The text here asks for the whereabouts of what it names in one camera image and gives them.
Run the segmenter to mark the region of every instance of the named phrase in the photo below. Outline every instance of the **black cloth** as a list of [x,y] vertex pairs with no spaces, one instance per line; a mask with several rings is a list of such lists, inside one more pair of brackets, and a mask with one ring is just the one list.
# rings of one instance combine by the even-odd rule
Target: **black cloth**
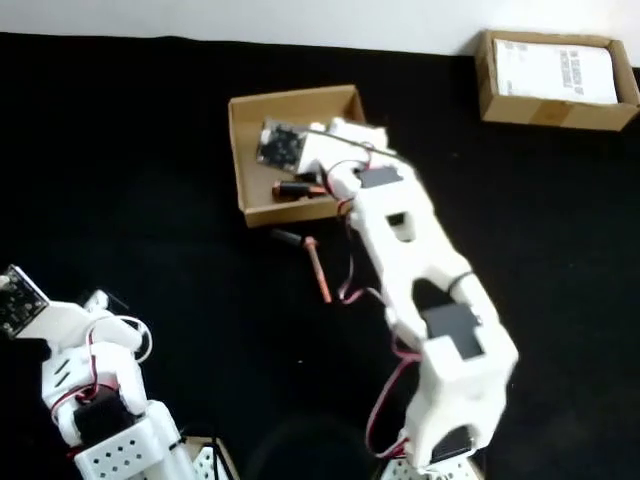
[[[362,432],[395,365],[379,305],[323,305],[304,252],[248,231],[236,203],[228,100],[353,83],[519,348],[489,478],[633,476],[640,122],[623,133],[483,123],[468,57],[8,34],[0,46],[0,264],[21,265],[55,299],[103,287],[124,300],[154,333],[149,396],[178,425],[214,425],[241,471],[295,415]],[[339,285],[348,248],[336,221],[290,229],[318,238]],[[359,246],[356,263],[356,283],[376,285]],[[2,354],[13,372],[3,467],[38,452],[23,477],[57,471],[65,449],[28,366],[41,352],[31,363],[5,344]],[[378,446],[415,380],[391,396]],[[313,468],[296,458],[295,471]]]

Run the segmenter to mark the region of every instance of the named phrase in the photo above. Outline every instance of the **white robotic arm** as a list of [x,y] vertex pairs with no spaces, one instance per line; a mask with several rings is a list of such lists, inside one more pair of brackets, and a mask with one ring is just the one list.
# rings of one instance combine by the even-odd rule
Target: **white robotic arm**
[[0,293],[4,333],[42,338],[51,347],[42,399],[85,480],[209,475],[210,465],[191,463],[167,407],[147,399],[135,352],[145,334],[150,351],[151,335],[123,320],[139,321],[109,312],[101,291],[84,307],[51,301],[18,267],[0,275]]
[[[420,354],[407,409],[408,460],[420,473],[490,442],[518,352],[469,262],[451,245],[414,170],[387,147],[384,129],[334,119],[305,132],[299,172],[320,171],[381,282],[389,328]],[[414,282],[431,281],[457,304],[419,312]]]

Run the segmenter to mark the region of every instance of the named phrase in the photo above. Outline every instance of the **white plastic part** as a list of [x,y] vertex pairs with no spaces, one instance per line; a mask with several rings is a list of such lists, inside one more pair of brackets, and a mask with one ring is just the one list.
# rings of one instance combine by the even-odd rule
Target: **white plastic part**
[[151,418],[165,455],[162,461],[145,470],[148,480],[193,480],[195,471],[180,432],[167,407],[151,401],[146,415]]
[[74,462],[85,480],[125,480],[160,462],[164,456],[165,446],[152,420],[145,418],[76,455]]
[[96,290],[83,305],[89,312],[105,311],[109,308],[109,295],[102,290]]
[[[216,453],[211,447],[204,447],[200,450],[200,453],[193,461],[193,468],[196,471],[196,478],[198,480],[213,480],[215,475],[213,474],[214,468],[214,456]],[[219,480],[230,480],[227,476],[227,471],[224,468],[224,459],[218,455],[217,470]]]
[[[366,129],[371,130],[370,137],[363,133]],[[330,170],[328,181],[337,196],[352,199],[351,225],[380,278],[389,328],[422,355],[420,383],[407,409],[404,432],[409,440],[405,445],[408,461],[425,473],[434,448],[454,429],[467,427],[471,436],[471,451],[461,457],[490,442],[505,407],[506,386],[518,352],[491,299],[471,273],[471,265],[453,248],[414,170],[384,154],[389,151],[386,135],[337,120],[330,130],[355,142],[369,138],[381,151],[367,152],[335,138],[309,134],[303,157],[315,158],[316,164]],[[344,159],[367,160],[373,169],[393,167],[400,180],[362,188],[354,162]],[[450,337],[429,338],[428,320],[413,302],[413,286],[420,279],[445,292],[453,285],[453,299],[468,305],[481,322],[475,336],[484,354],[465,360]]]
[[418,473],[405,460],[391,460],[380,480],[483,480],[468,459],[441,462],[427,473]]
[[[127,410],[140,415],[147,408],[147,396],[140,366],[127,348],[115,343],[99,342],[91,346],[96,358],[98,383],[116,384]],[[76,387],[90,385],[91,366],[87,346],[69,348],[42,364],[42,399],[52,408],[58,399]],[[74,398],[58,408],[56,417],[62,438],[70,446],[80,445],[73,412],[79,407]]]
[[108,340],[123,345],[131,351],[140,348],[142,336],[135,328],[115,317],[110,321],[98,321],[107,317],[113,317],[113,314],[102,309],[88,312],[75,303],[49,302],[49,305],[18,334],[18,337],[42,338],[54,349],[77,347],[85,343],[87,330],[95,324],[96,341]]
[[78,454],[85,480],[195,480],[195,470],[171,414],[161,402],[149,402],[142,420]]

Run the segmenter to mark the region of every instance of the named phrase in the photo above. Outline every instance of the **circuit board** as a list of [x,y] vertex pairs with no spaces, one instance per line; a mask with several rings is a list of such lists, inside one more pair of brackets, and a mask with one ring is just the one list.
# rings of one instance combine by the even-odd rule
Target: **circuit board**
[[295,172],[304,148],[305,133],[295,126],[267,119],[258,146],[258,162]]
[[0,330],[15,338],[49,305],[49,299],[18,267],[11,265],[2,275]]

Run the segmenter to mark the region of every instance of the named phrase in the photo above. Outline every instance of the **open cardboard box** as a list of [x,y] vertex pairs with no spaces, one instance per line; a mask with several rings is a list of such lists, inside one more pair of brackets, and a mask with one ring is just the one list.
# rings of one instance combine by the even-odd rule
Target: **open cardboard box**
[[[514,42],[587,45],[609,50],[613,63],[617,105],[597,105],[500,95],[496,82],[494,39]],[[551,35],[487,30],[475,56],[480,91],[480,113],[487,122],[525,123],[591,130],[621,130],[640,111],[640,93],[624,45],[594,35]]]
[[358,90],[353,85],[293,90],[232,98],[229,133],[238,187],[238,205],[249,227],[315,220],[336,215],[331,198],[278,202],[271,195],[276,180],[291,180],[282,170],[256,161],[266,117],[297,125],[328,123],[333,117],[365,122]]

